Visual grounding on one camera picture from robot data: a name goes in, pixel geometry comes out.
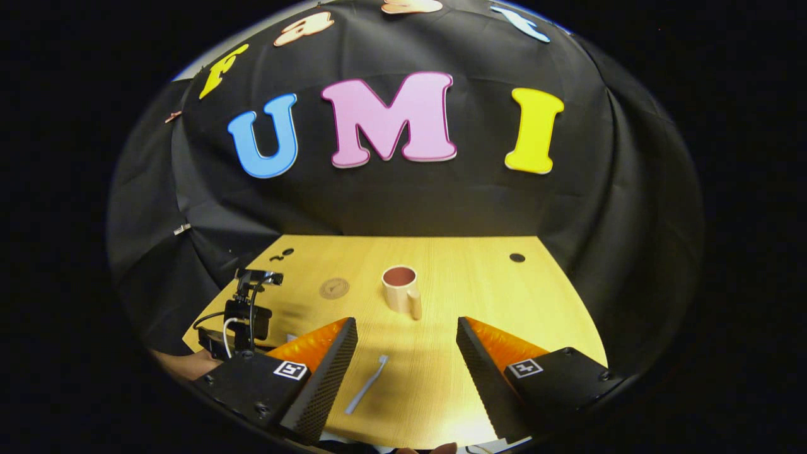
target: hand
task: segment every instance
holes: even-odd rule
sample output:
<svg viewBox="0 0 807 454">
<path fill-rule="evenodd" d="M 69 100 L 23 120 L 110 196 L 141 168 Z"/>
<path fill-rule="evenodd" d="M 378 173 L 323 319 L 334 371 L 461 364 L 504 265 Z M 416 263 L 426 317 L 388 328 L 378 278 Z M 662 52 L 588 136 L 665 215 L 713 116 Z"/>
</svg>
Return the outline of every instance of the hand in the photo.
<svg viewBox="0 0 807 454">
<path fill-rule="evenodd" d="M 210 352 L 200 350 L 193 355 L 174 356 L 151 350 L 160 361 L 160 364 L 174 376 L 185 380 L 196 380 L 209 371 L 219 367 L 222 361 L 213 359 Z"/>
<path fill-rule="evenodd" d="M 412 448 L 401 448 L 395 451 L 395 454 L 417 454 Z M 456 443 L 446 443 L 434 448 L 431 454 L 457 454 Z"/>
</svg>

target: toothbrush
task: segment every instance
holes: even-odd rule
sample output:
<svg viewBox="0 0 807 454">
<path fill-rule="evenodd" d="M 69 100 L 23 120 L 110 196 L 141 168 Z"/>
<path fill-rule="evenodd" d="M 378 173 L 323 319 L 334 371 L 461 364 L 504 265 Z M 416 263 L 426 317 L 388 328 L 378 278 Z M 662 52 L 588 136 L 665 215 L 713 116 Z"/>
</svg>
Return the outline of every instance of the toothbrush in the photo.
<svg viewBox="0 0 807 454">
<path fill-rule="evenodd" d="M 353 400 L 350 402 L 348 408 L 345 409 L 345 414 L 352 414 L 353 411 L 356 410 L 358 402 L 362 399 L 362 397 L 364 397 L 364 394 L 367 392 L 367 389 L 370 389 L 370 386 L 373 384 L 375 379 L 377 379 L 378 376 L 381 375 L 381 369 L 384 368 L 384 364 L 386 364 L 389 359 L 390 359 L 389 355 L 381 355 L 378 357 L 378 361 L 379 363 L 381 363 L 381 366 L 378 367 L 378 370 L 375 371 L 375 374 L 372 377 L 370 377 L 367 383 L 364 384 L 364 388 L 362 388 L 362 390 L 359 391 L 358 394 L 356 394 L 356 397 L 354 397 Z"/>
</svg>

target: mug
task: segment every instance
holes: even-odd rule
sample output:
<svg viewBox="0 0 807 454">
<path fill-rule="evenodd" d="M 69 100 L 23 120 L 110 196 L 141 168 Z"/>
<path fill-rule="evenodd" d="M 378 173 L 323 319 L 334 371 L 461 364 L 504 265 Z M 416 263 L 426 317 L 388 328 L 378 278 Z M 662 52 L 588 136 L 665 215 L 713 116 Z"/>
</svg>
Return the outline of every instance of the mug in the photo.
<svg viewBox="0 0 807 454">
<path fill-rule="evenodd" d="M 420 320 L 420 292 L 417 290 L 417 272 L 405 265 L 387 268 L 381 274 L 384 298 L 390 309 L 400 313 L 411 313 Z"/>
</svg>

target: wooden table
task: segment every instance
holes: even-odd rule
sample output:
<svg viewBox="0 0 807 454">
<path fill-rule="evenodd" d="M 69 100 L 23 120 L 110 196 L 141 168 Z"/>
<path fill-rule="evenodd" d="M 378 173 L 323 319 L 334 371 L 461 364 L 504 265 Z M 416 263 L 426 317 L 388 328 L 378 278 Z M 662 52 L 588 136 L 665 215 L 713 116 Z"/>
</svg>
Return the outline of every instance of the wooden table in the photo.
<svg viewBox="0 0 807 454">
<path fill-rule="evenodd" d="M 294 253 L 270 261 L 289 248 Z M 525 256 L 522 263 L 510 254 Z M 418 272 L 423 317 L 387 308 L 381 274 L 405 264 Z M 455 341 L 457 318 L 473 317 L 554 351 L 574 347 L 608 366 L 594 322 L 563 271 L 537 237 L 381 238 L 284 235 L 250 268 L 284 274 L 256 305 L 272 310 L 269 345 L 343 317 L 355 317 L 358 344 L 325 430 L 369 444 L 415 449 L 497 439 Z M 343 278 L 349 291 L 329 300 L 320 287 Z M 224 310 L 233 280 L 199 314 Z M 221 330 L 221 317 L 201 323 Z M 183 337 L 199 351 L 190 327 Z M 345 408 L 389 361 L 353 414 Z"/>
</svg>

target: coaster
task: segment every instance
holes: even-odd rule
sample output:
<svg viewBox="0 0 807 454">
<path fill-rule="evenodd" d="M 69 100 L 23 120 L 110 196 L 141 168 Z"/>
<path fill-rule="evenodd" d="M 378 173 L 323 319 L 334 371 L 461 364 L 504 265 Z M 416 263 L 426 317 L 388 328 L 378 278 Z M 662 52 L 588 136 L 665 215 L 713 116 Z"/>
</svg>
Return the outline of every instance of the coaster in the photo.
<svg viewBox="0 0 807 454">
<path fill-rule="evenodd" d="M 320 296 L 326 300 L 336 300 L 337 298 L 343 297 L 348 290 L 350 290 L 348 281 L 340 277 L 335 277 L 322 283 L 320 286 Z"/>
</svg>

